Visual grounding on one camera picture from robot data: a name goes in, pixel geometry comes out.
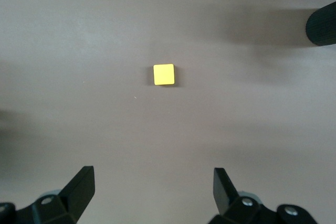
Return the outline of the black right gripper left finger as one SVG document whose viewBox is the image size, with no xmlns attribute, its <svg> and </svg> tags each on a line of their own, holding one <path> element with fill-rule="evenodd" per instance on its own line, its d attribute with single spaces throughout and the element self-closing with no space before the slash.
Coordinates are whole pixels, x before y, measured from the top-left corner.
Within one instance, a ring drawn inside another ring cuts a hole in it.
<svg viewBox="0 0 336 224">
<path fill-rule="evenodd" d="M 18 210 L 15 224 L 77 224 L 94 194 L 94 167 L 84 166 L 59 193 Z"/>
</svg>

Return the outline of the yellow cube block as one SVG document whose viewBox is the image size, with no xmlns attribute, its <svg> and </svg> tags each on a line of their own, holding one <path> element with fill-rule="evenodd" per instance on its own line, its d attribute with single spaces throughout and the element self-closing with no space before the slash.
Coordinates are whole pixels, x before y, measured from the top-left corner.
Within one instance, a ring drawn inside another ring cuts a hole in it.
<svg viewBox="0 0 336 224">
<path fill-rule="evenodd" d="M 156 86 L 173 85 L 175 83 L 174 65 L 171 63 L 154 65 L 153 78 Z"/>
</svg>

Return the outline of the black ribbed cylinder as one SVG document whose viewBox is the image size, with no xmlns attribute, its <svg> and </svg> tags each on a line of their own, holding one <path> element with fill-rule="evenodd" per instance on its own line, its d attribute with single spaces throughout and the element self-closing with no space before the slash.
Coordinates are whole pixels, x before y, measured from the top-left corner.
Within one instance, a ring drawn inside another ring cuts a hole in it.
<svg viewBox="0 0 336 224">
<path fill-rule="evenodd" d="M 336 44 L 336 2 L 310 15 L 306 23 L 306 35 L 316 46 Z"/>
</svg>

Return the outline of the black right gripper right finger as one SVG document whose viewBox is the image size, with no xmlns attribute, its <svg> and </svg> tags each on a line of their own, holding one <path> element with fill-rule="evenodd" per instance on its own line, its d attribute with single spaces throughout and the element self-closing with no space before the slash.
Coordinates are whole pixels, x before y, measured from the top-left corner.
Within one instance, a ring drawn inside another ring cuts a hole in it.
<svg viewBox="0 0 336 224">
<path fill-rule="evenodd" d="M 219 214 L 208 224 L 278 224 L 275 212 L 252 196 L 241 196 L 223 168 L 215 168 L 213 196 Z"/>
</svg>

